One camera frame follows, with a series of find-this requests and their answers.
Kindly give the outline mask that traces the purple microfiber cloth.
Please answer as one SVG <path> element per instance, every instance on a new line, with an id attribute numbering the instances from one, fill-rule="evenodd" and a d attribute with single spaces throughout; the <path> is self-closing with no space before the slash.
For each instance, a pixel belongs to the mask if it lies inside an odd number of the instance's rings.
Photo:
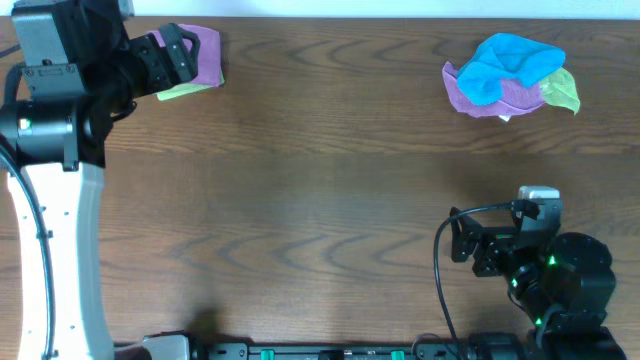
<path id="1" fill-rule="evenodd" d="M 174 86 L 171 91 L 186 90 L 187 88 L 220 87 L 223 85 L 220 34 L 215 30 L 198 25 L 179 24 L 179 27 L 196 34 L 200 41 L 198 76 L 189 83 Z"/>

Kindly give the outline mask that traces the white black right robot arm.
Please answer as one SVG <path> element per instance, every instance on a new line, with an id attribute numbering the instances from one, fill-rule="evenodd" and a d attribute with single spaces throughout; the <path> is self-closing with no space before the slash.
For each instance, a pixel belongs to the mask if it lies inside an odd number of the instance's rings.
<path id="1" fill-rule="evenodd" d="M 472 210 L 452 208 L 451 258 L 472 258 L 478 277 L 505 279 L 508 297 L 534 325 L 524 356 L 624 358 L 603 325 L 616 287 L 608 247 L 583 233 L 561 232 L 557 201 L 516 200 L 504 208 L 513 221 L 506 227 L 485 227 Z"/>

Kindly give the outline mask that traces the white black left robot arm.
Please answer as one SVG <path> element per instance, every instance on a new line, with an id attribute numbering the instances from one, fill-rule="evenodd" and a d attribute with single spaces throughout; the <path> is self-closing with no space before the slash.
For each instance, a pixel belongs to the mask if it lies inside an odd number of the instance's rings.
<path id="1" fill-rule="evenodd" d="M 116 345 L 101 294 L 105 142 L 136 101 L 192 80 L 199 37 L 169 23 L 130 38 L 115 21 L 14 20 L 31 96 L 1 109 L 1 157 L 19 228 L 21 359 L 203 359 L 188 333 Z"/>

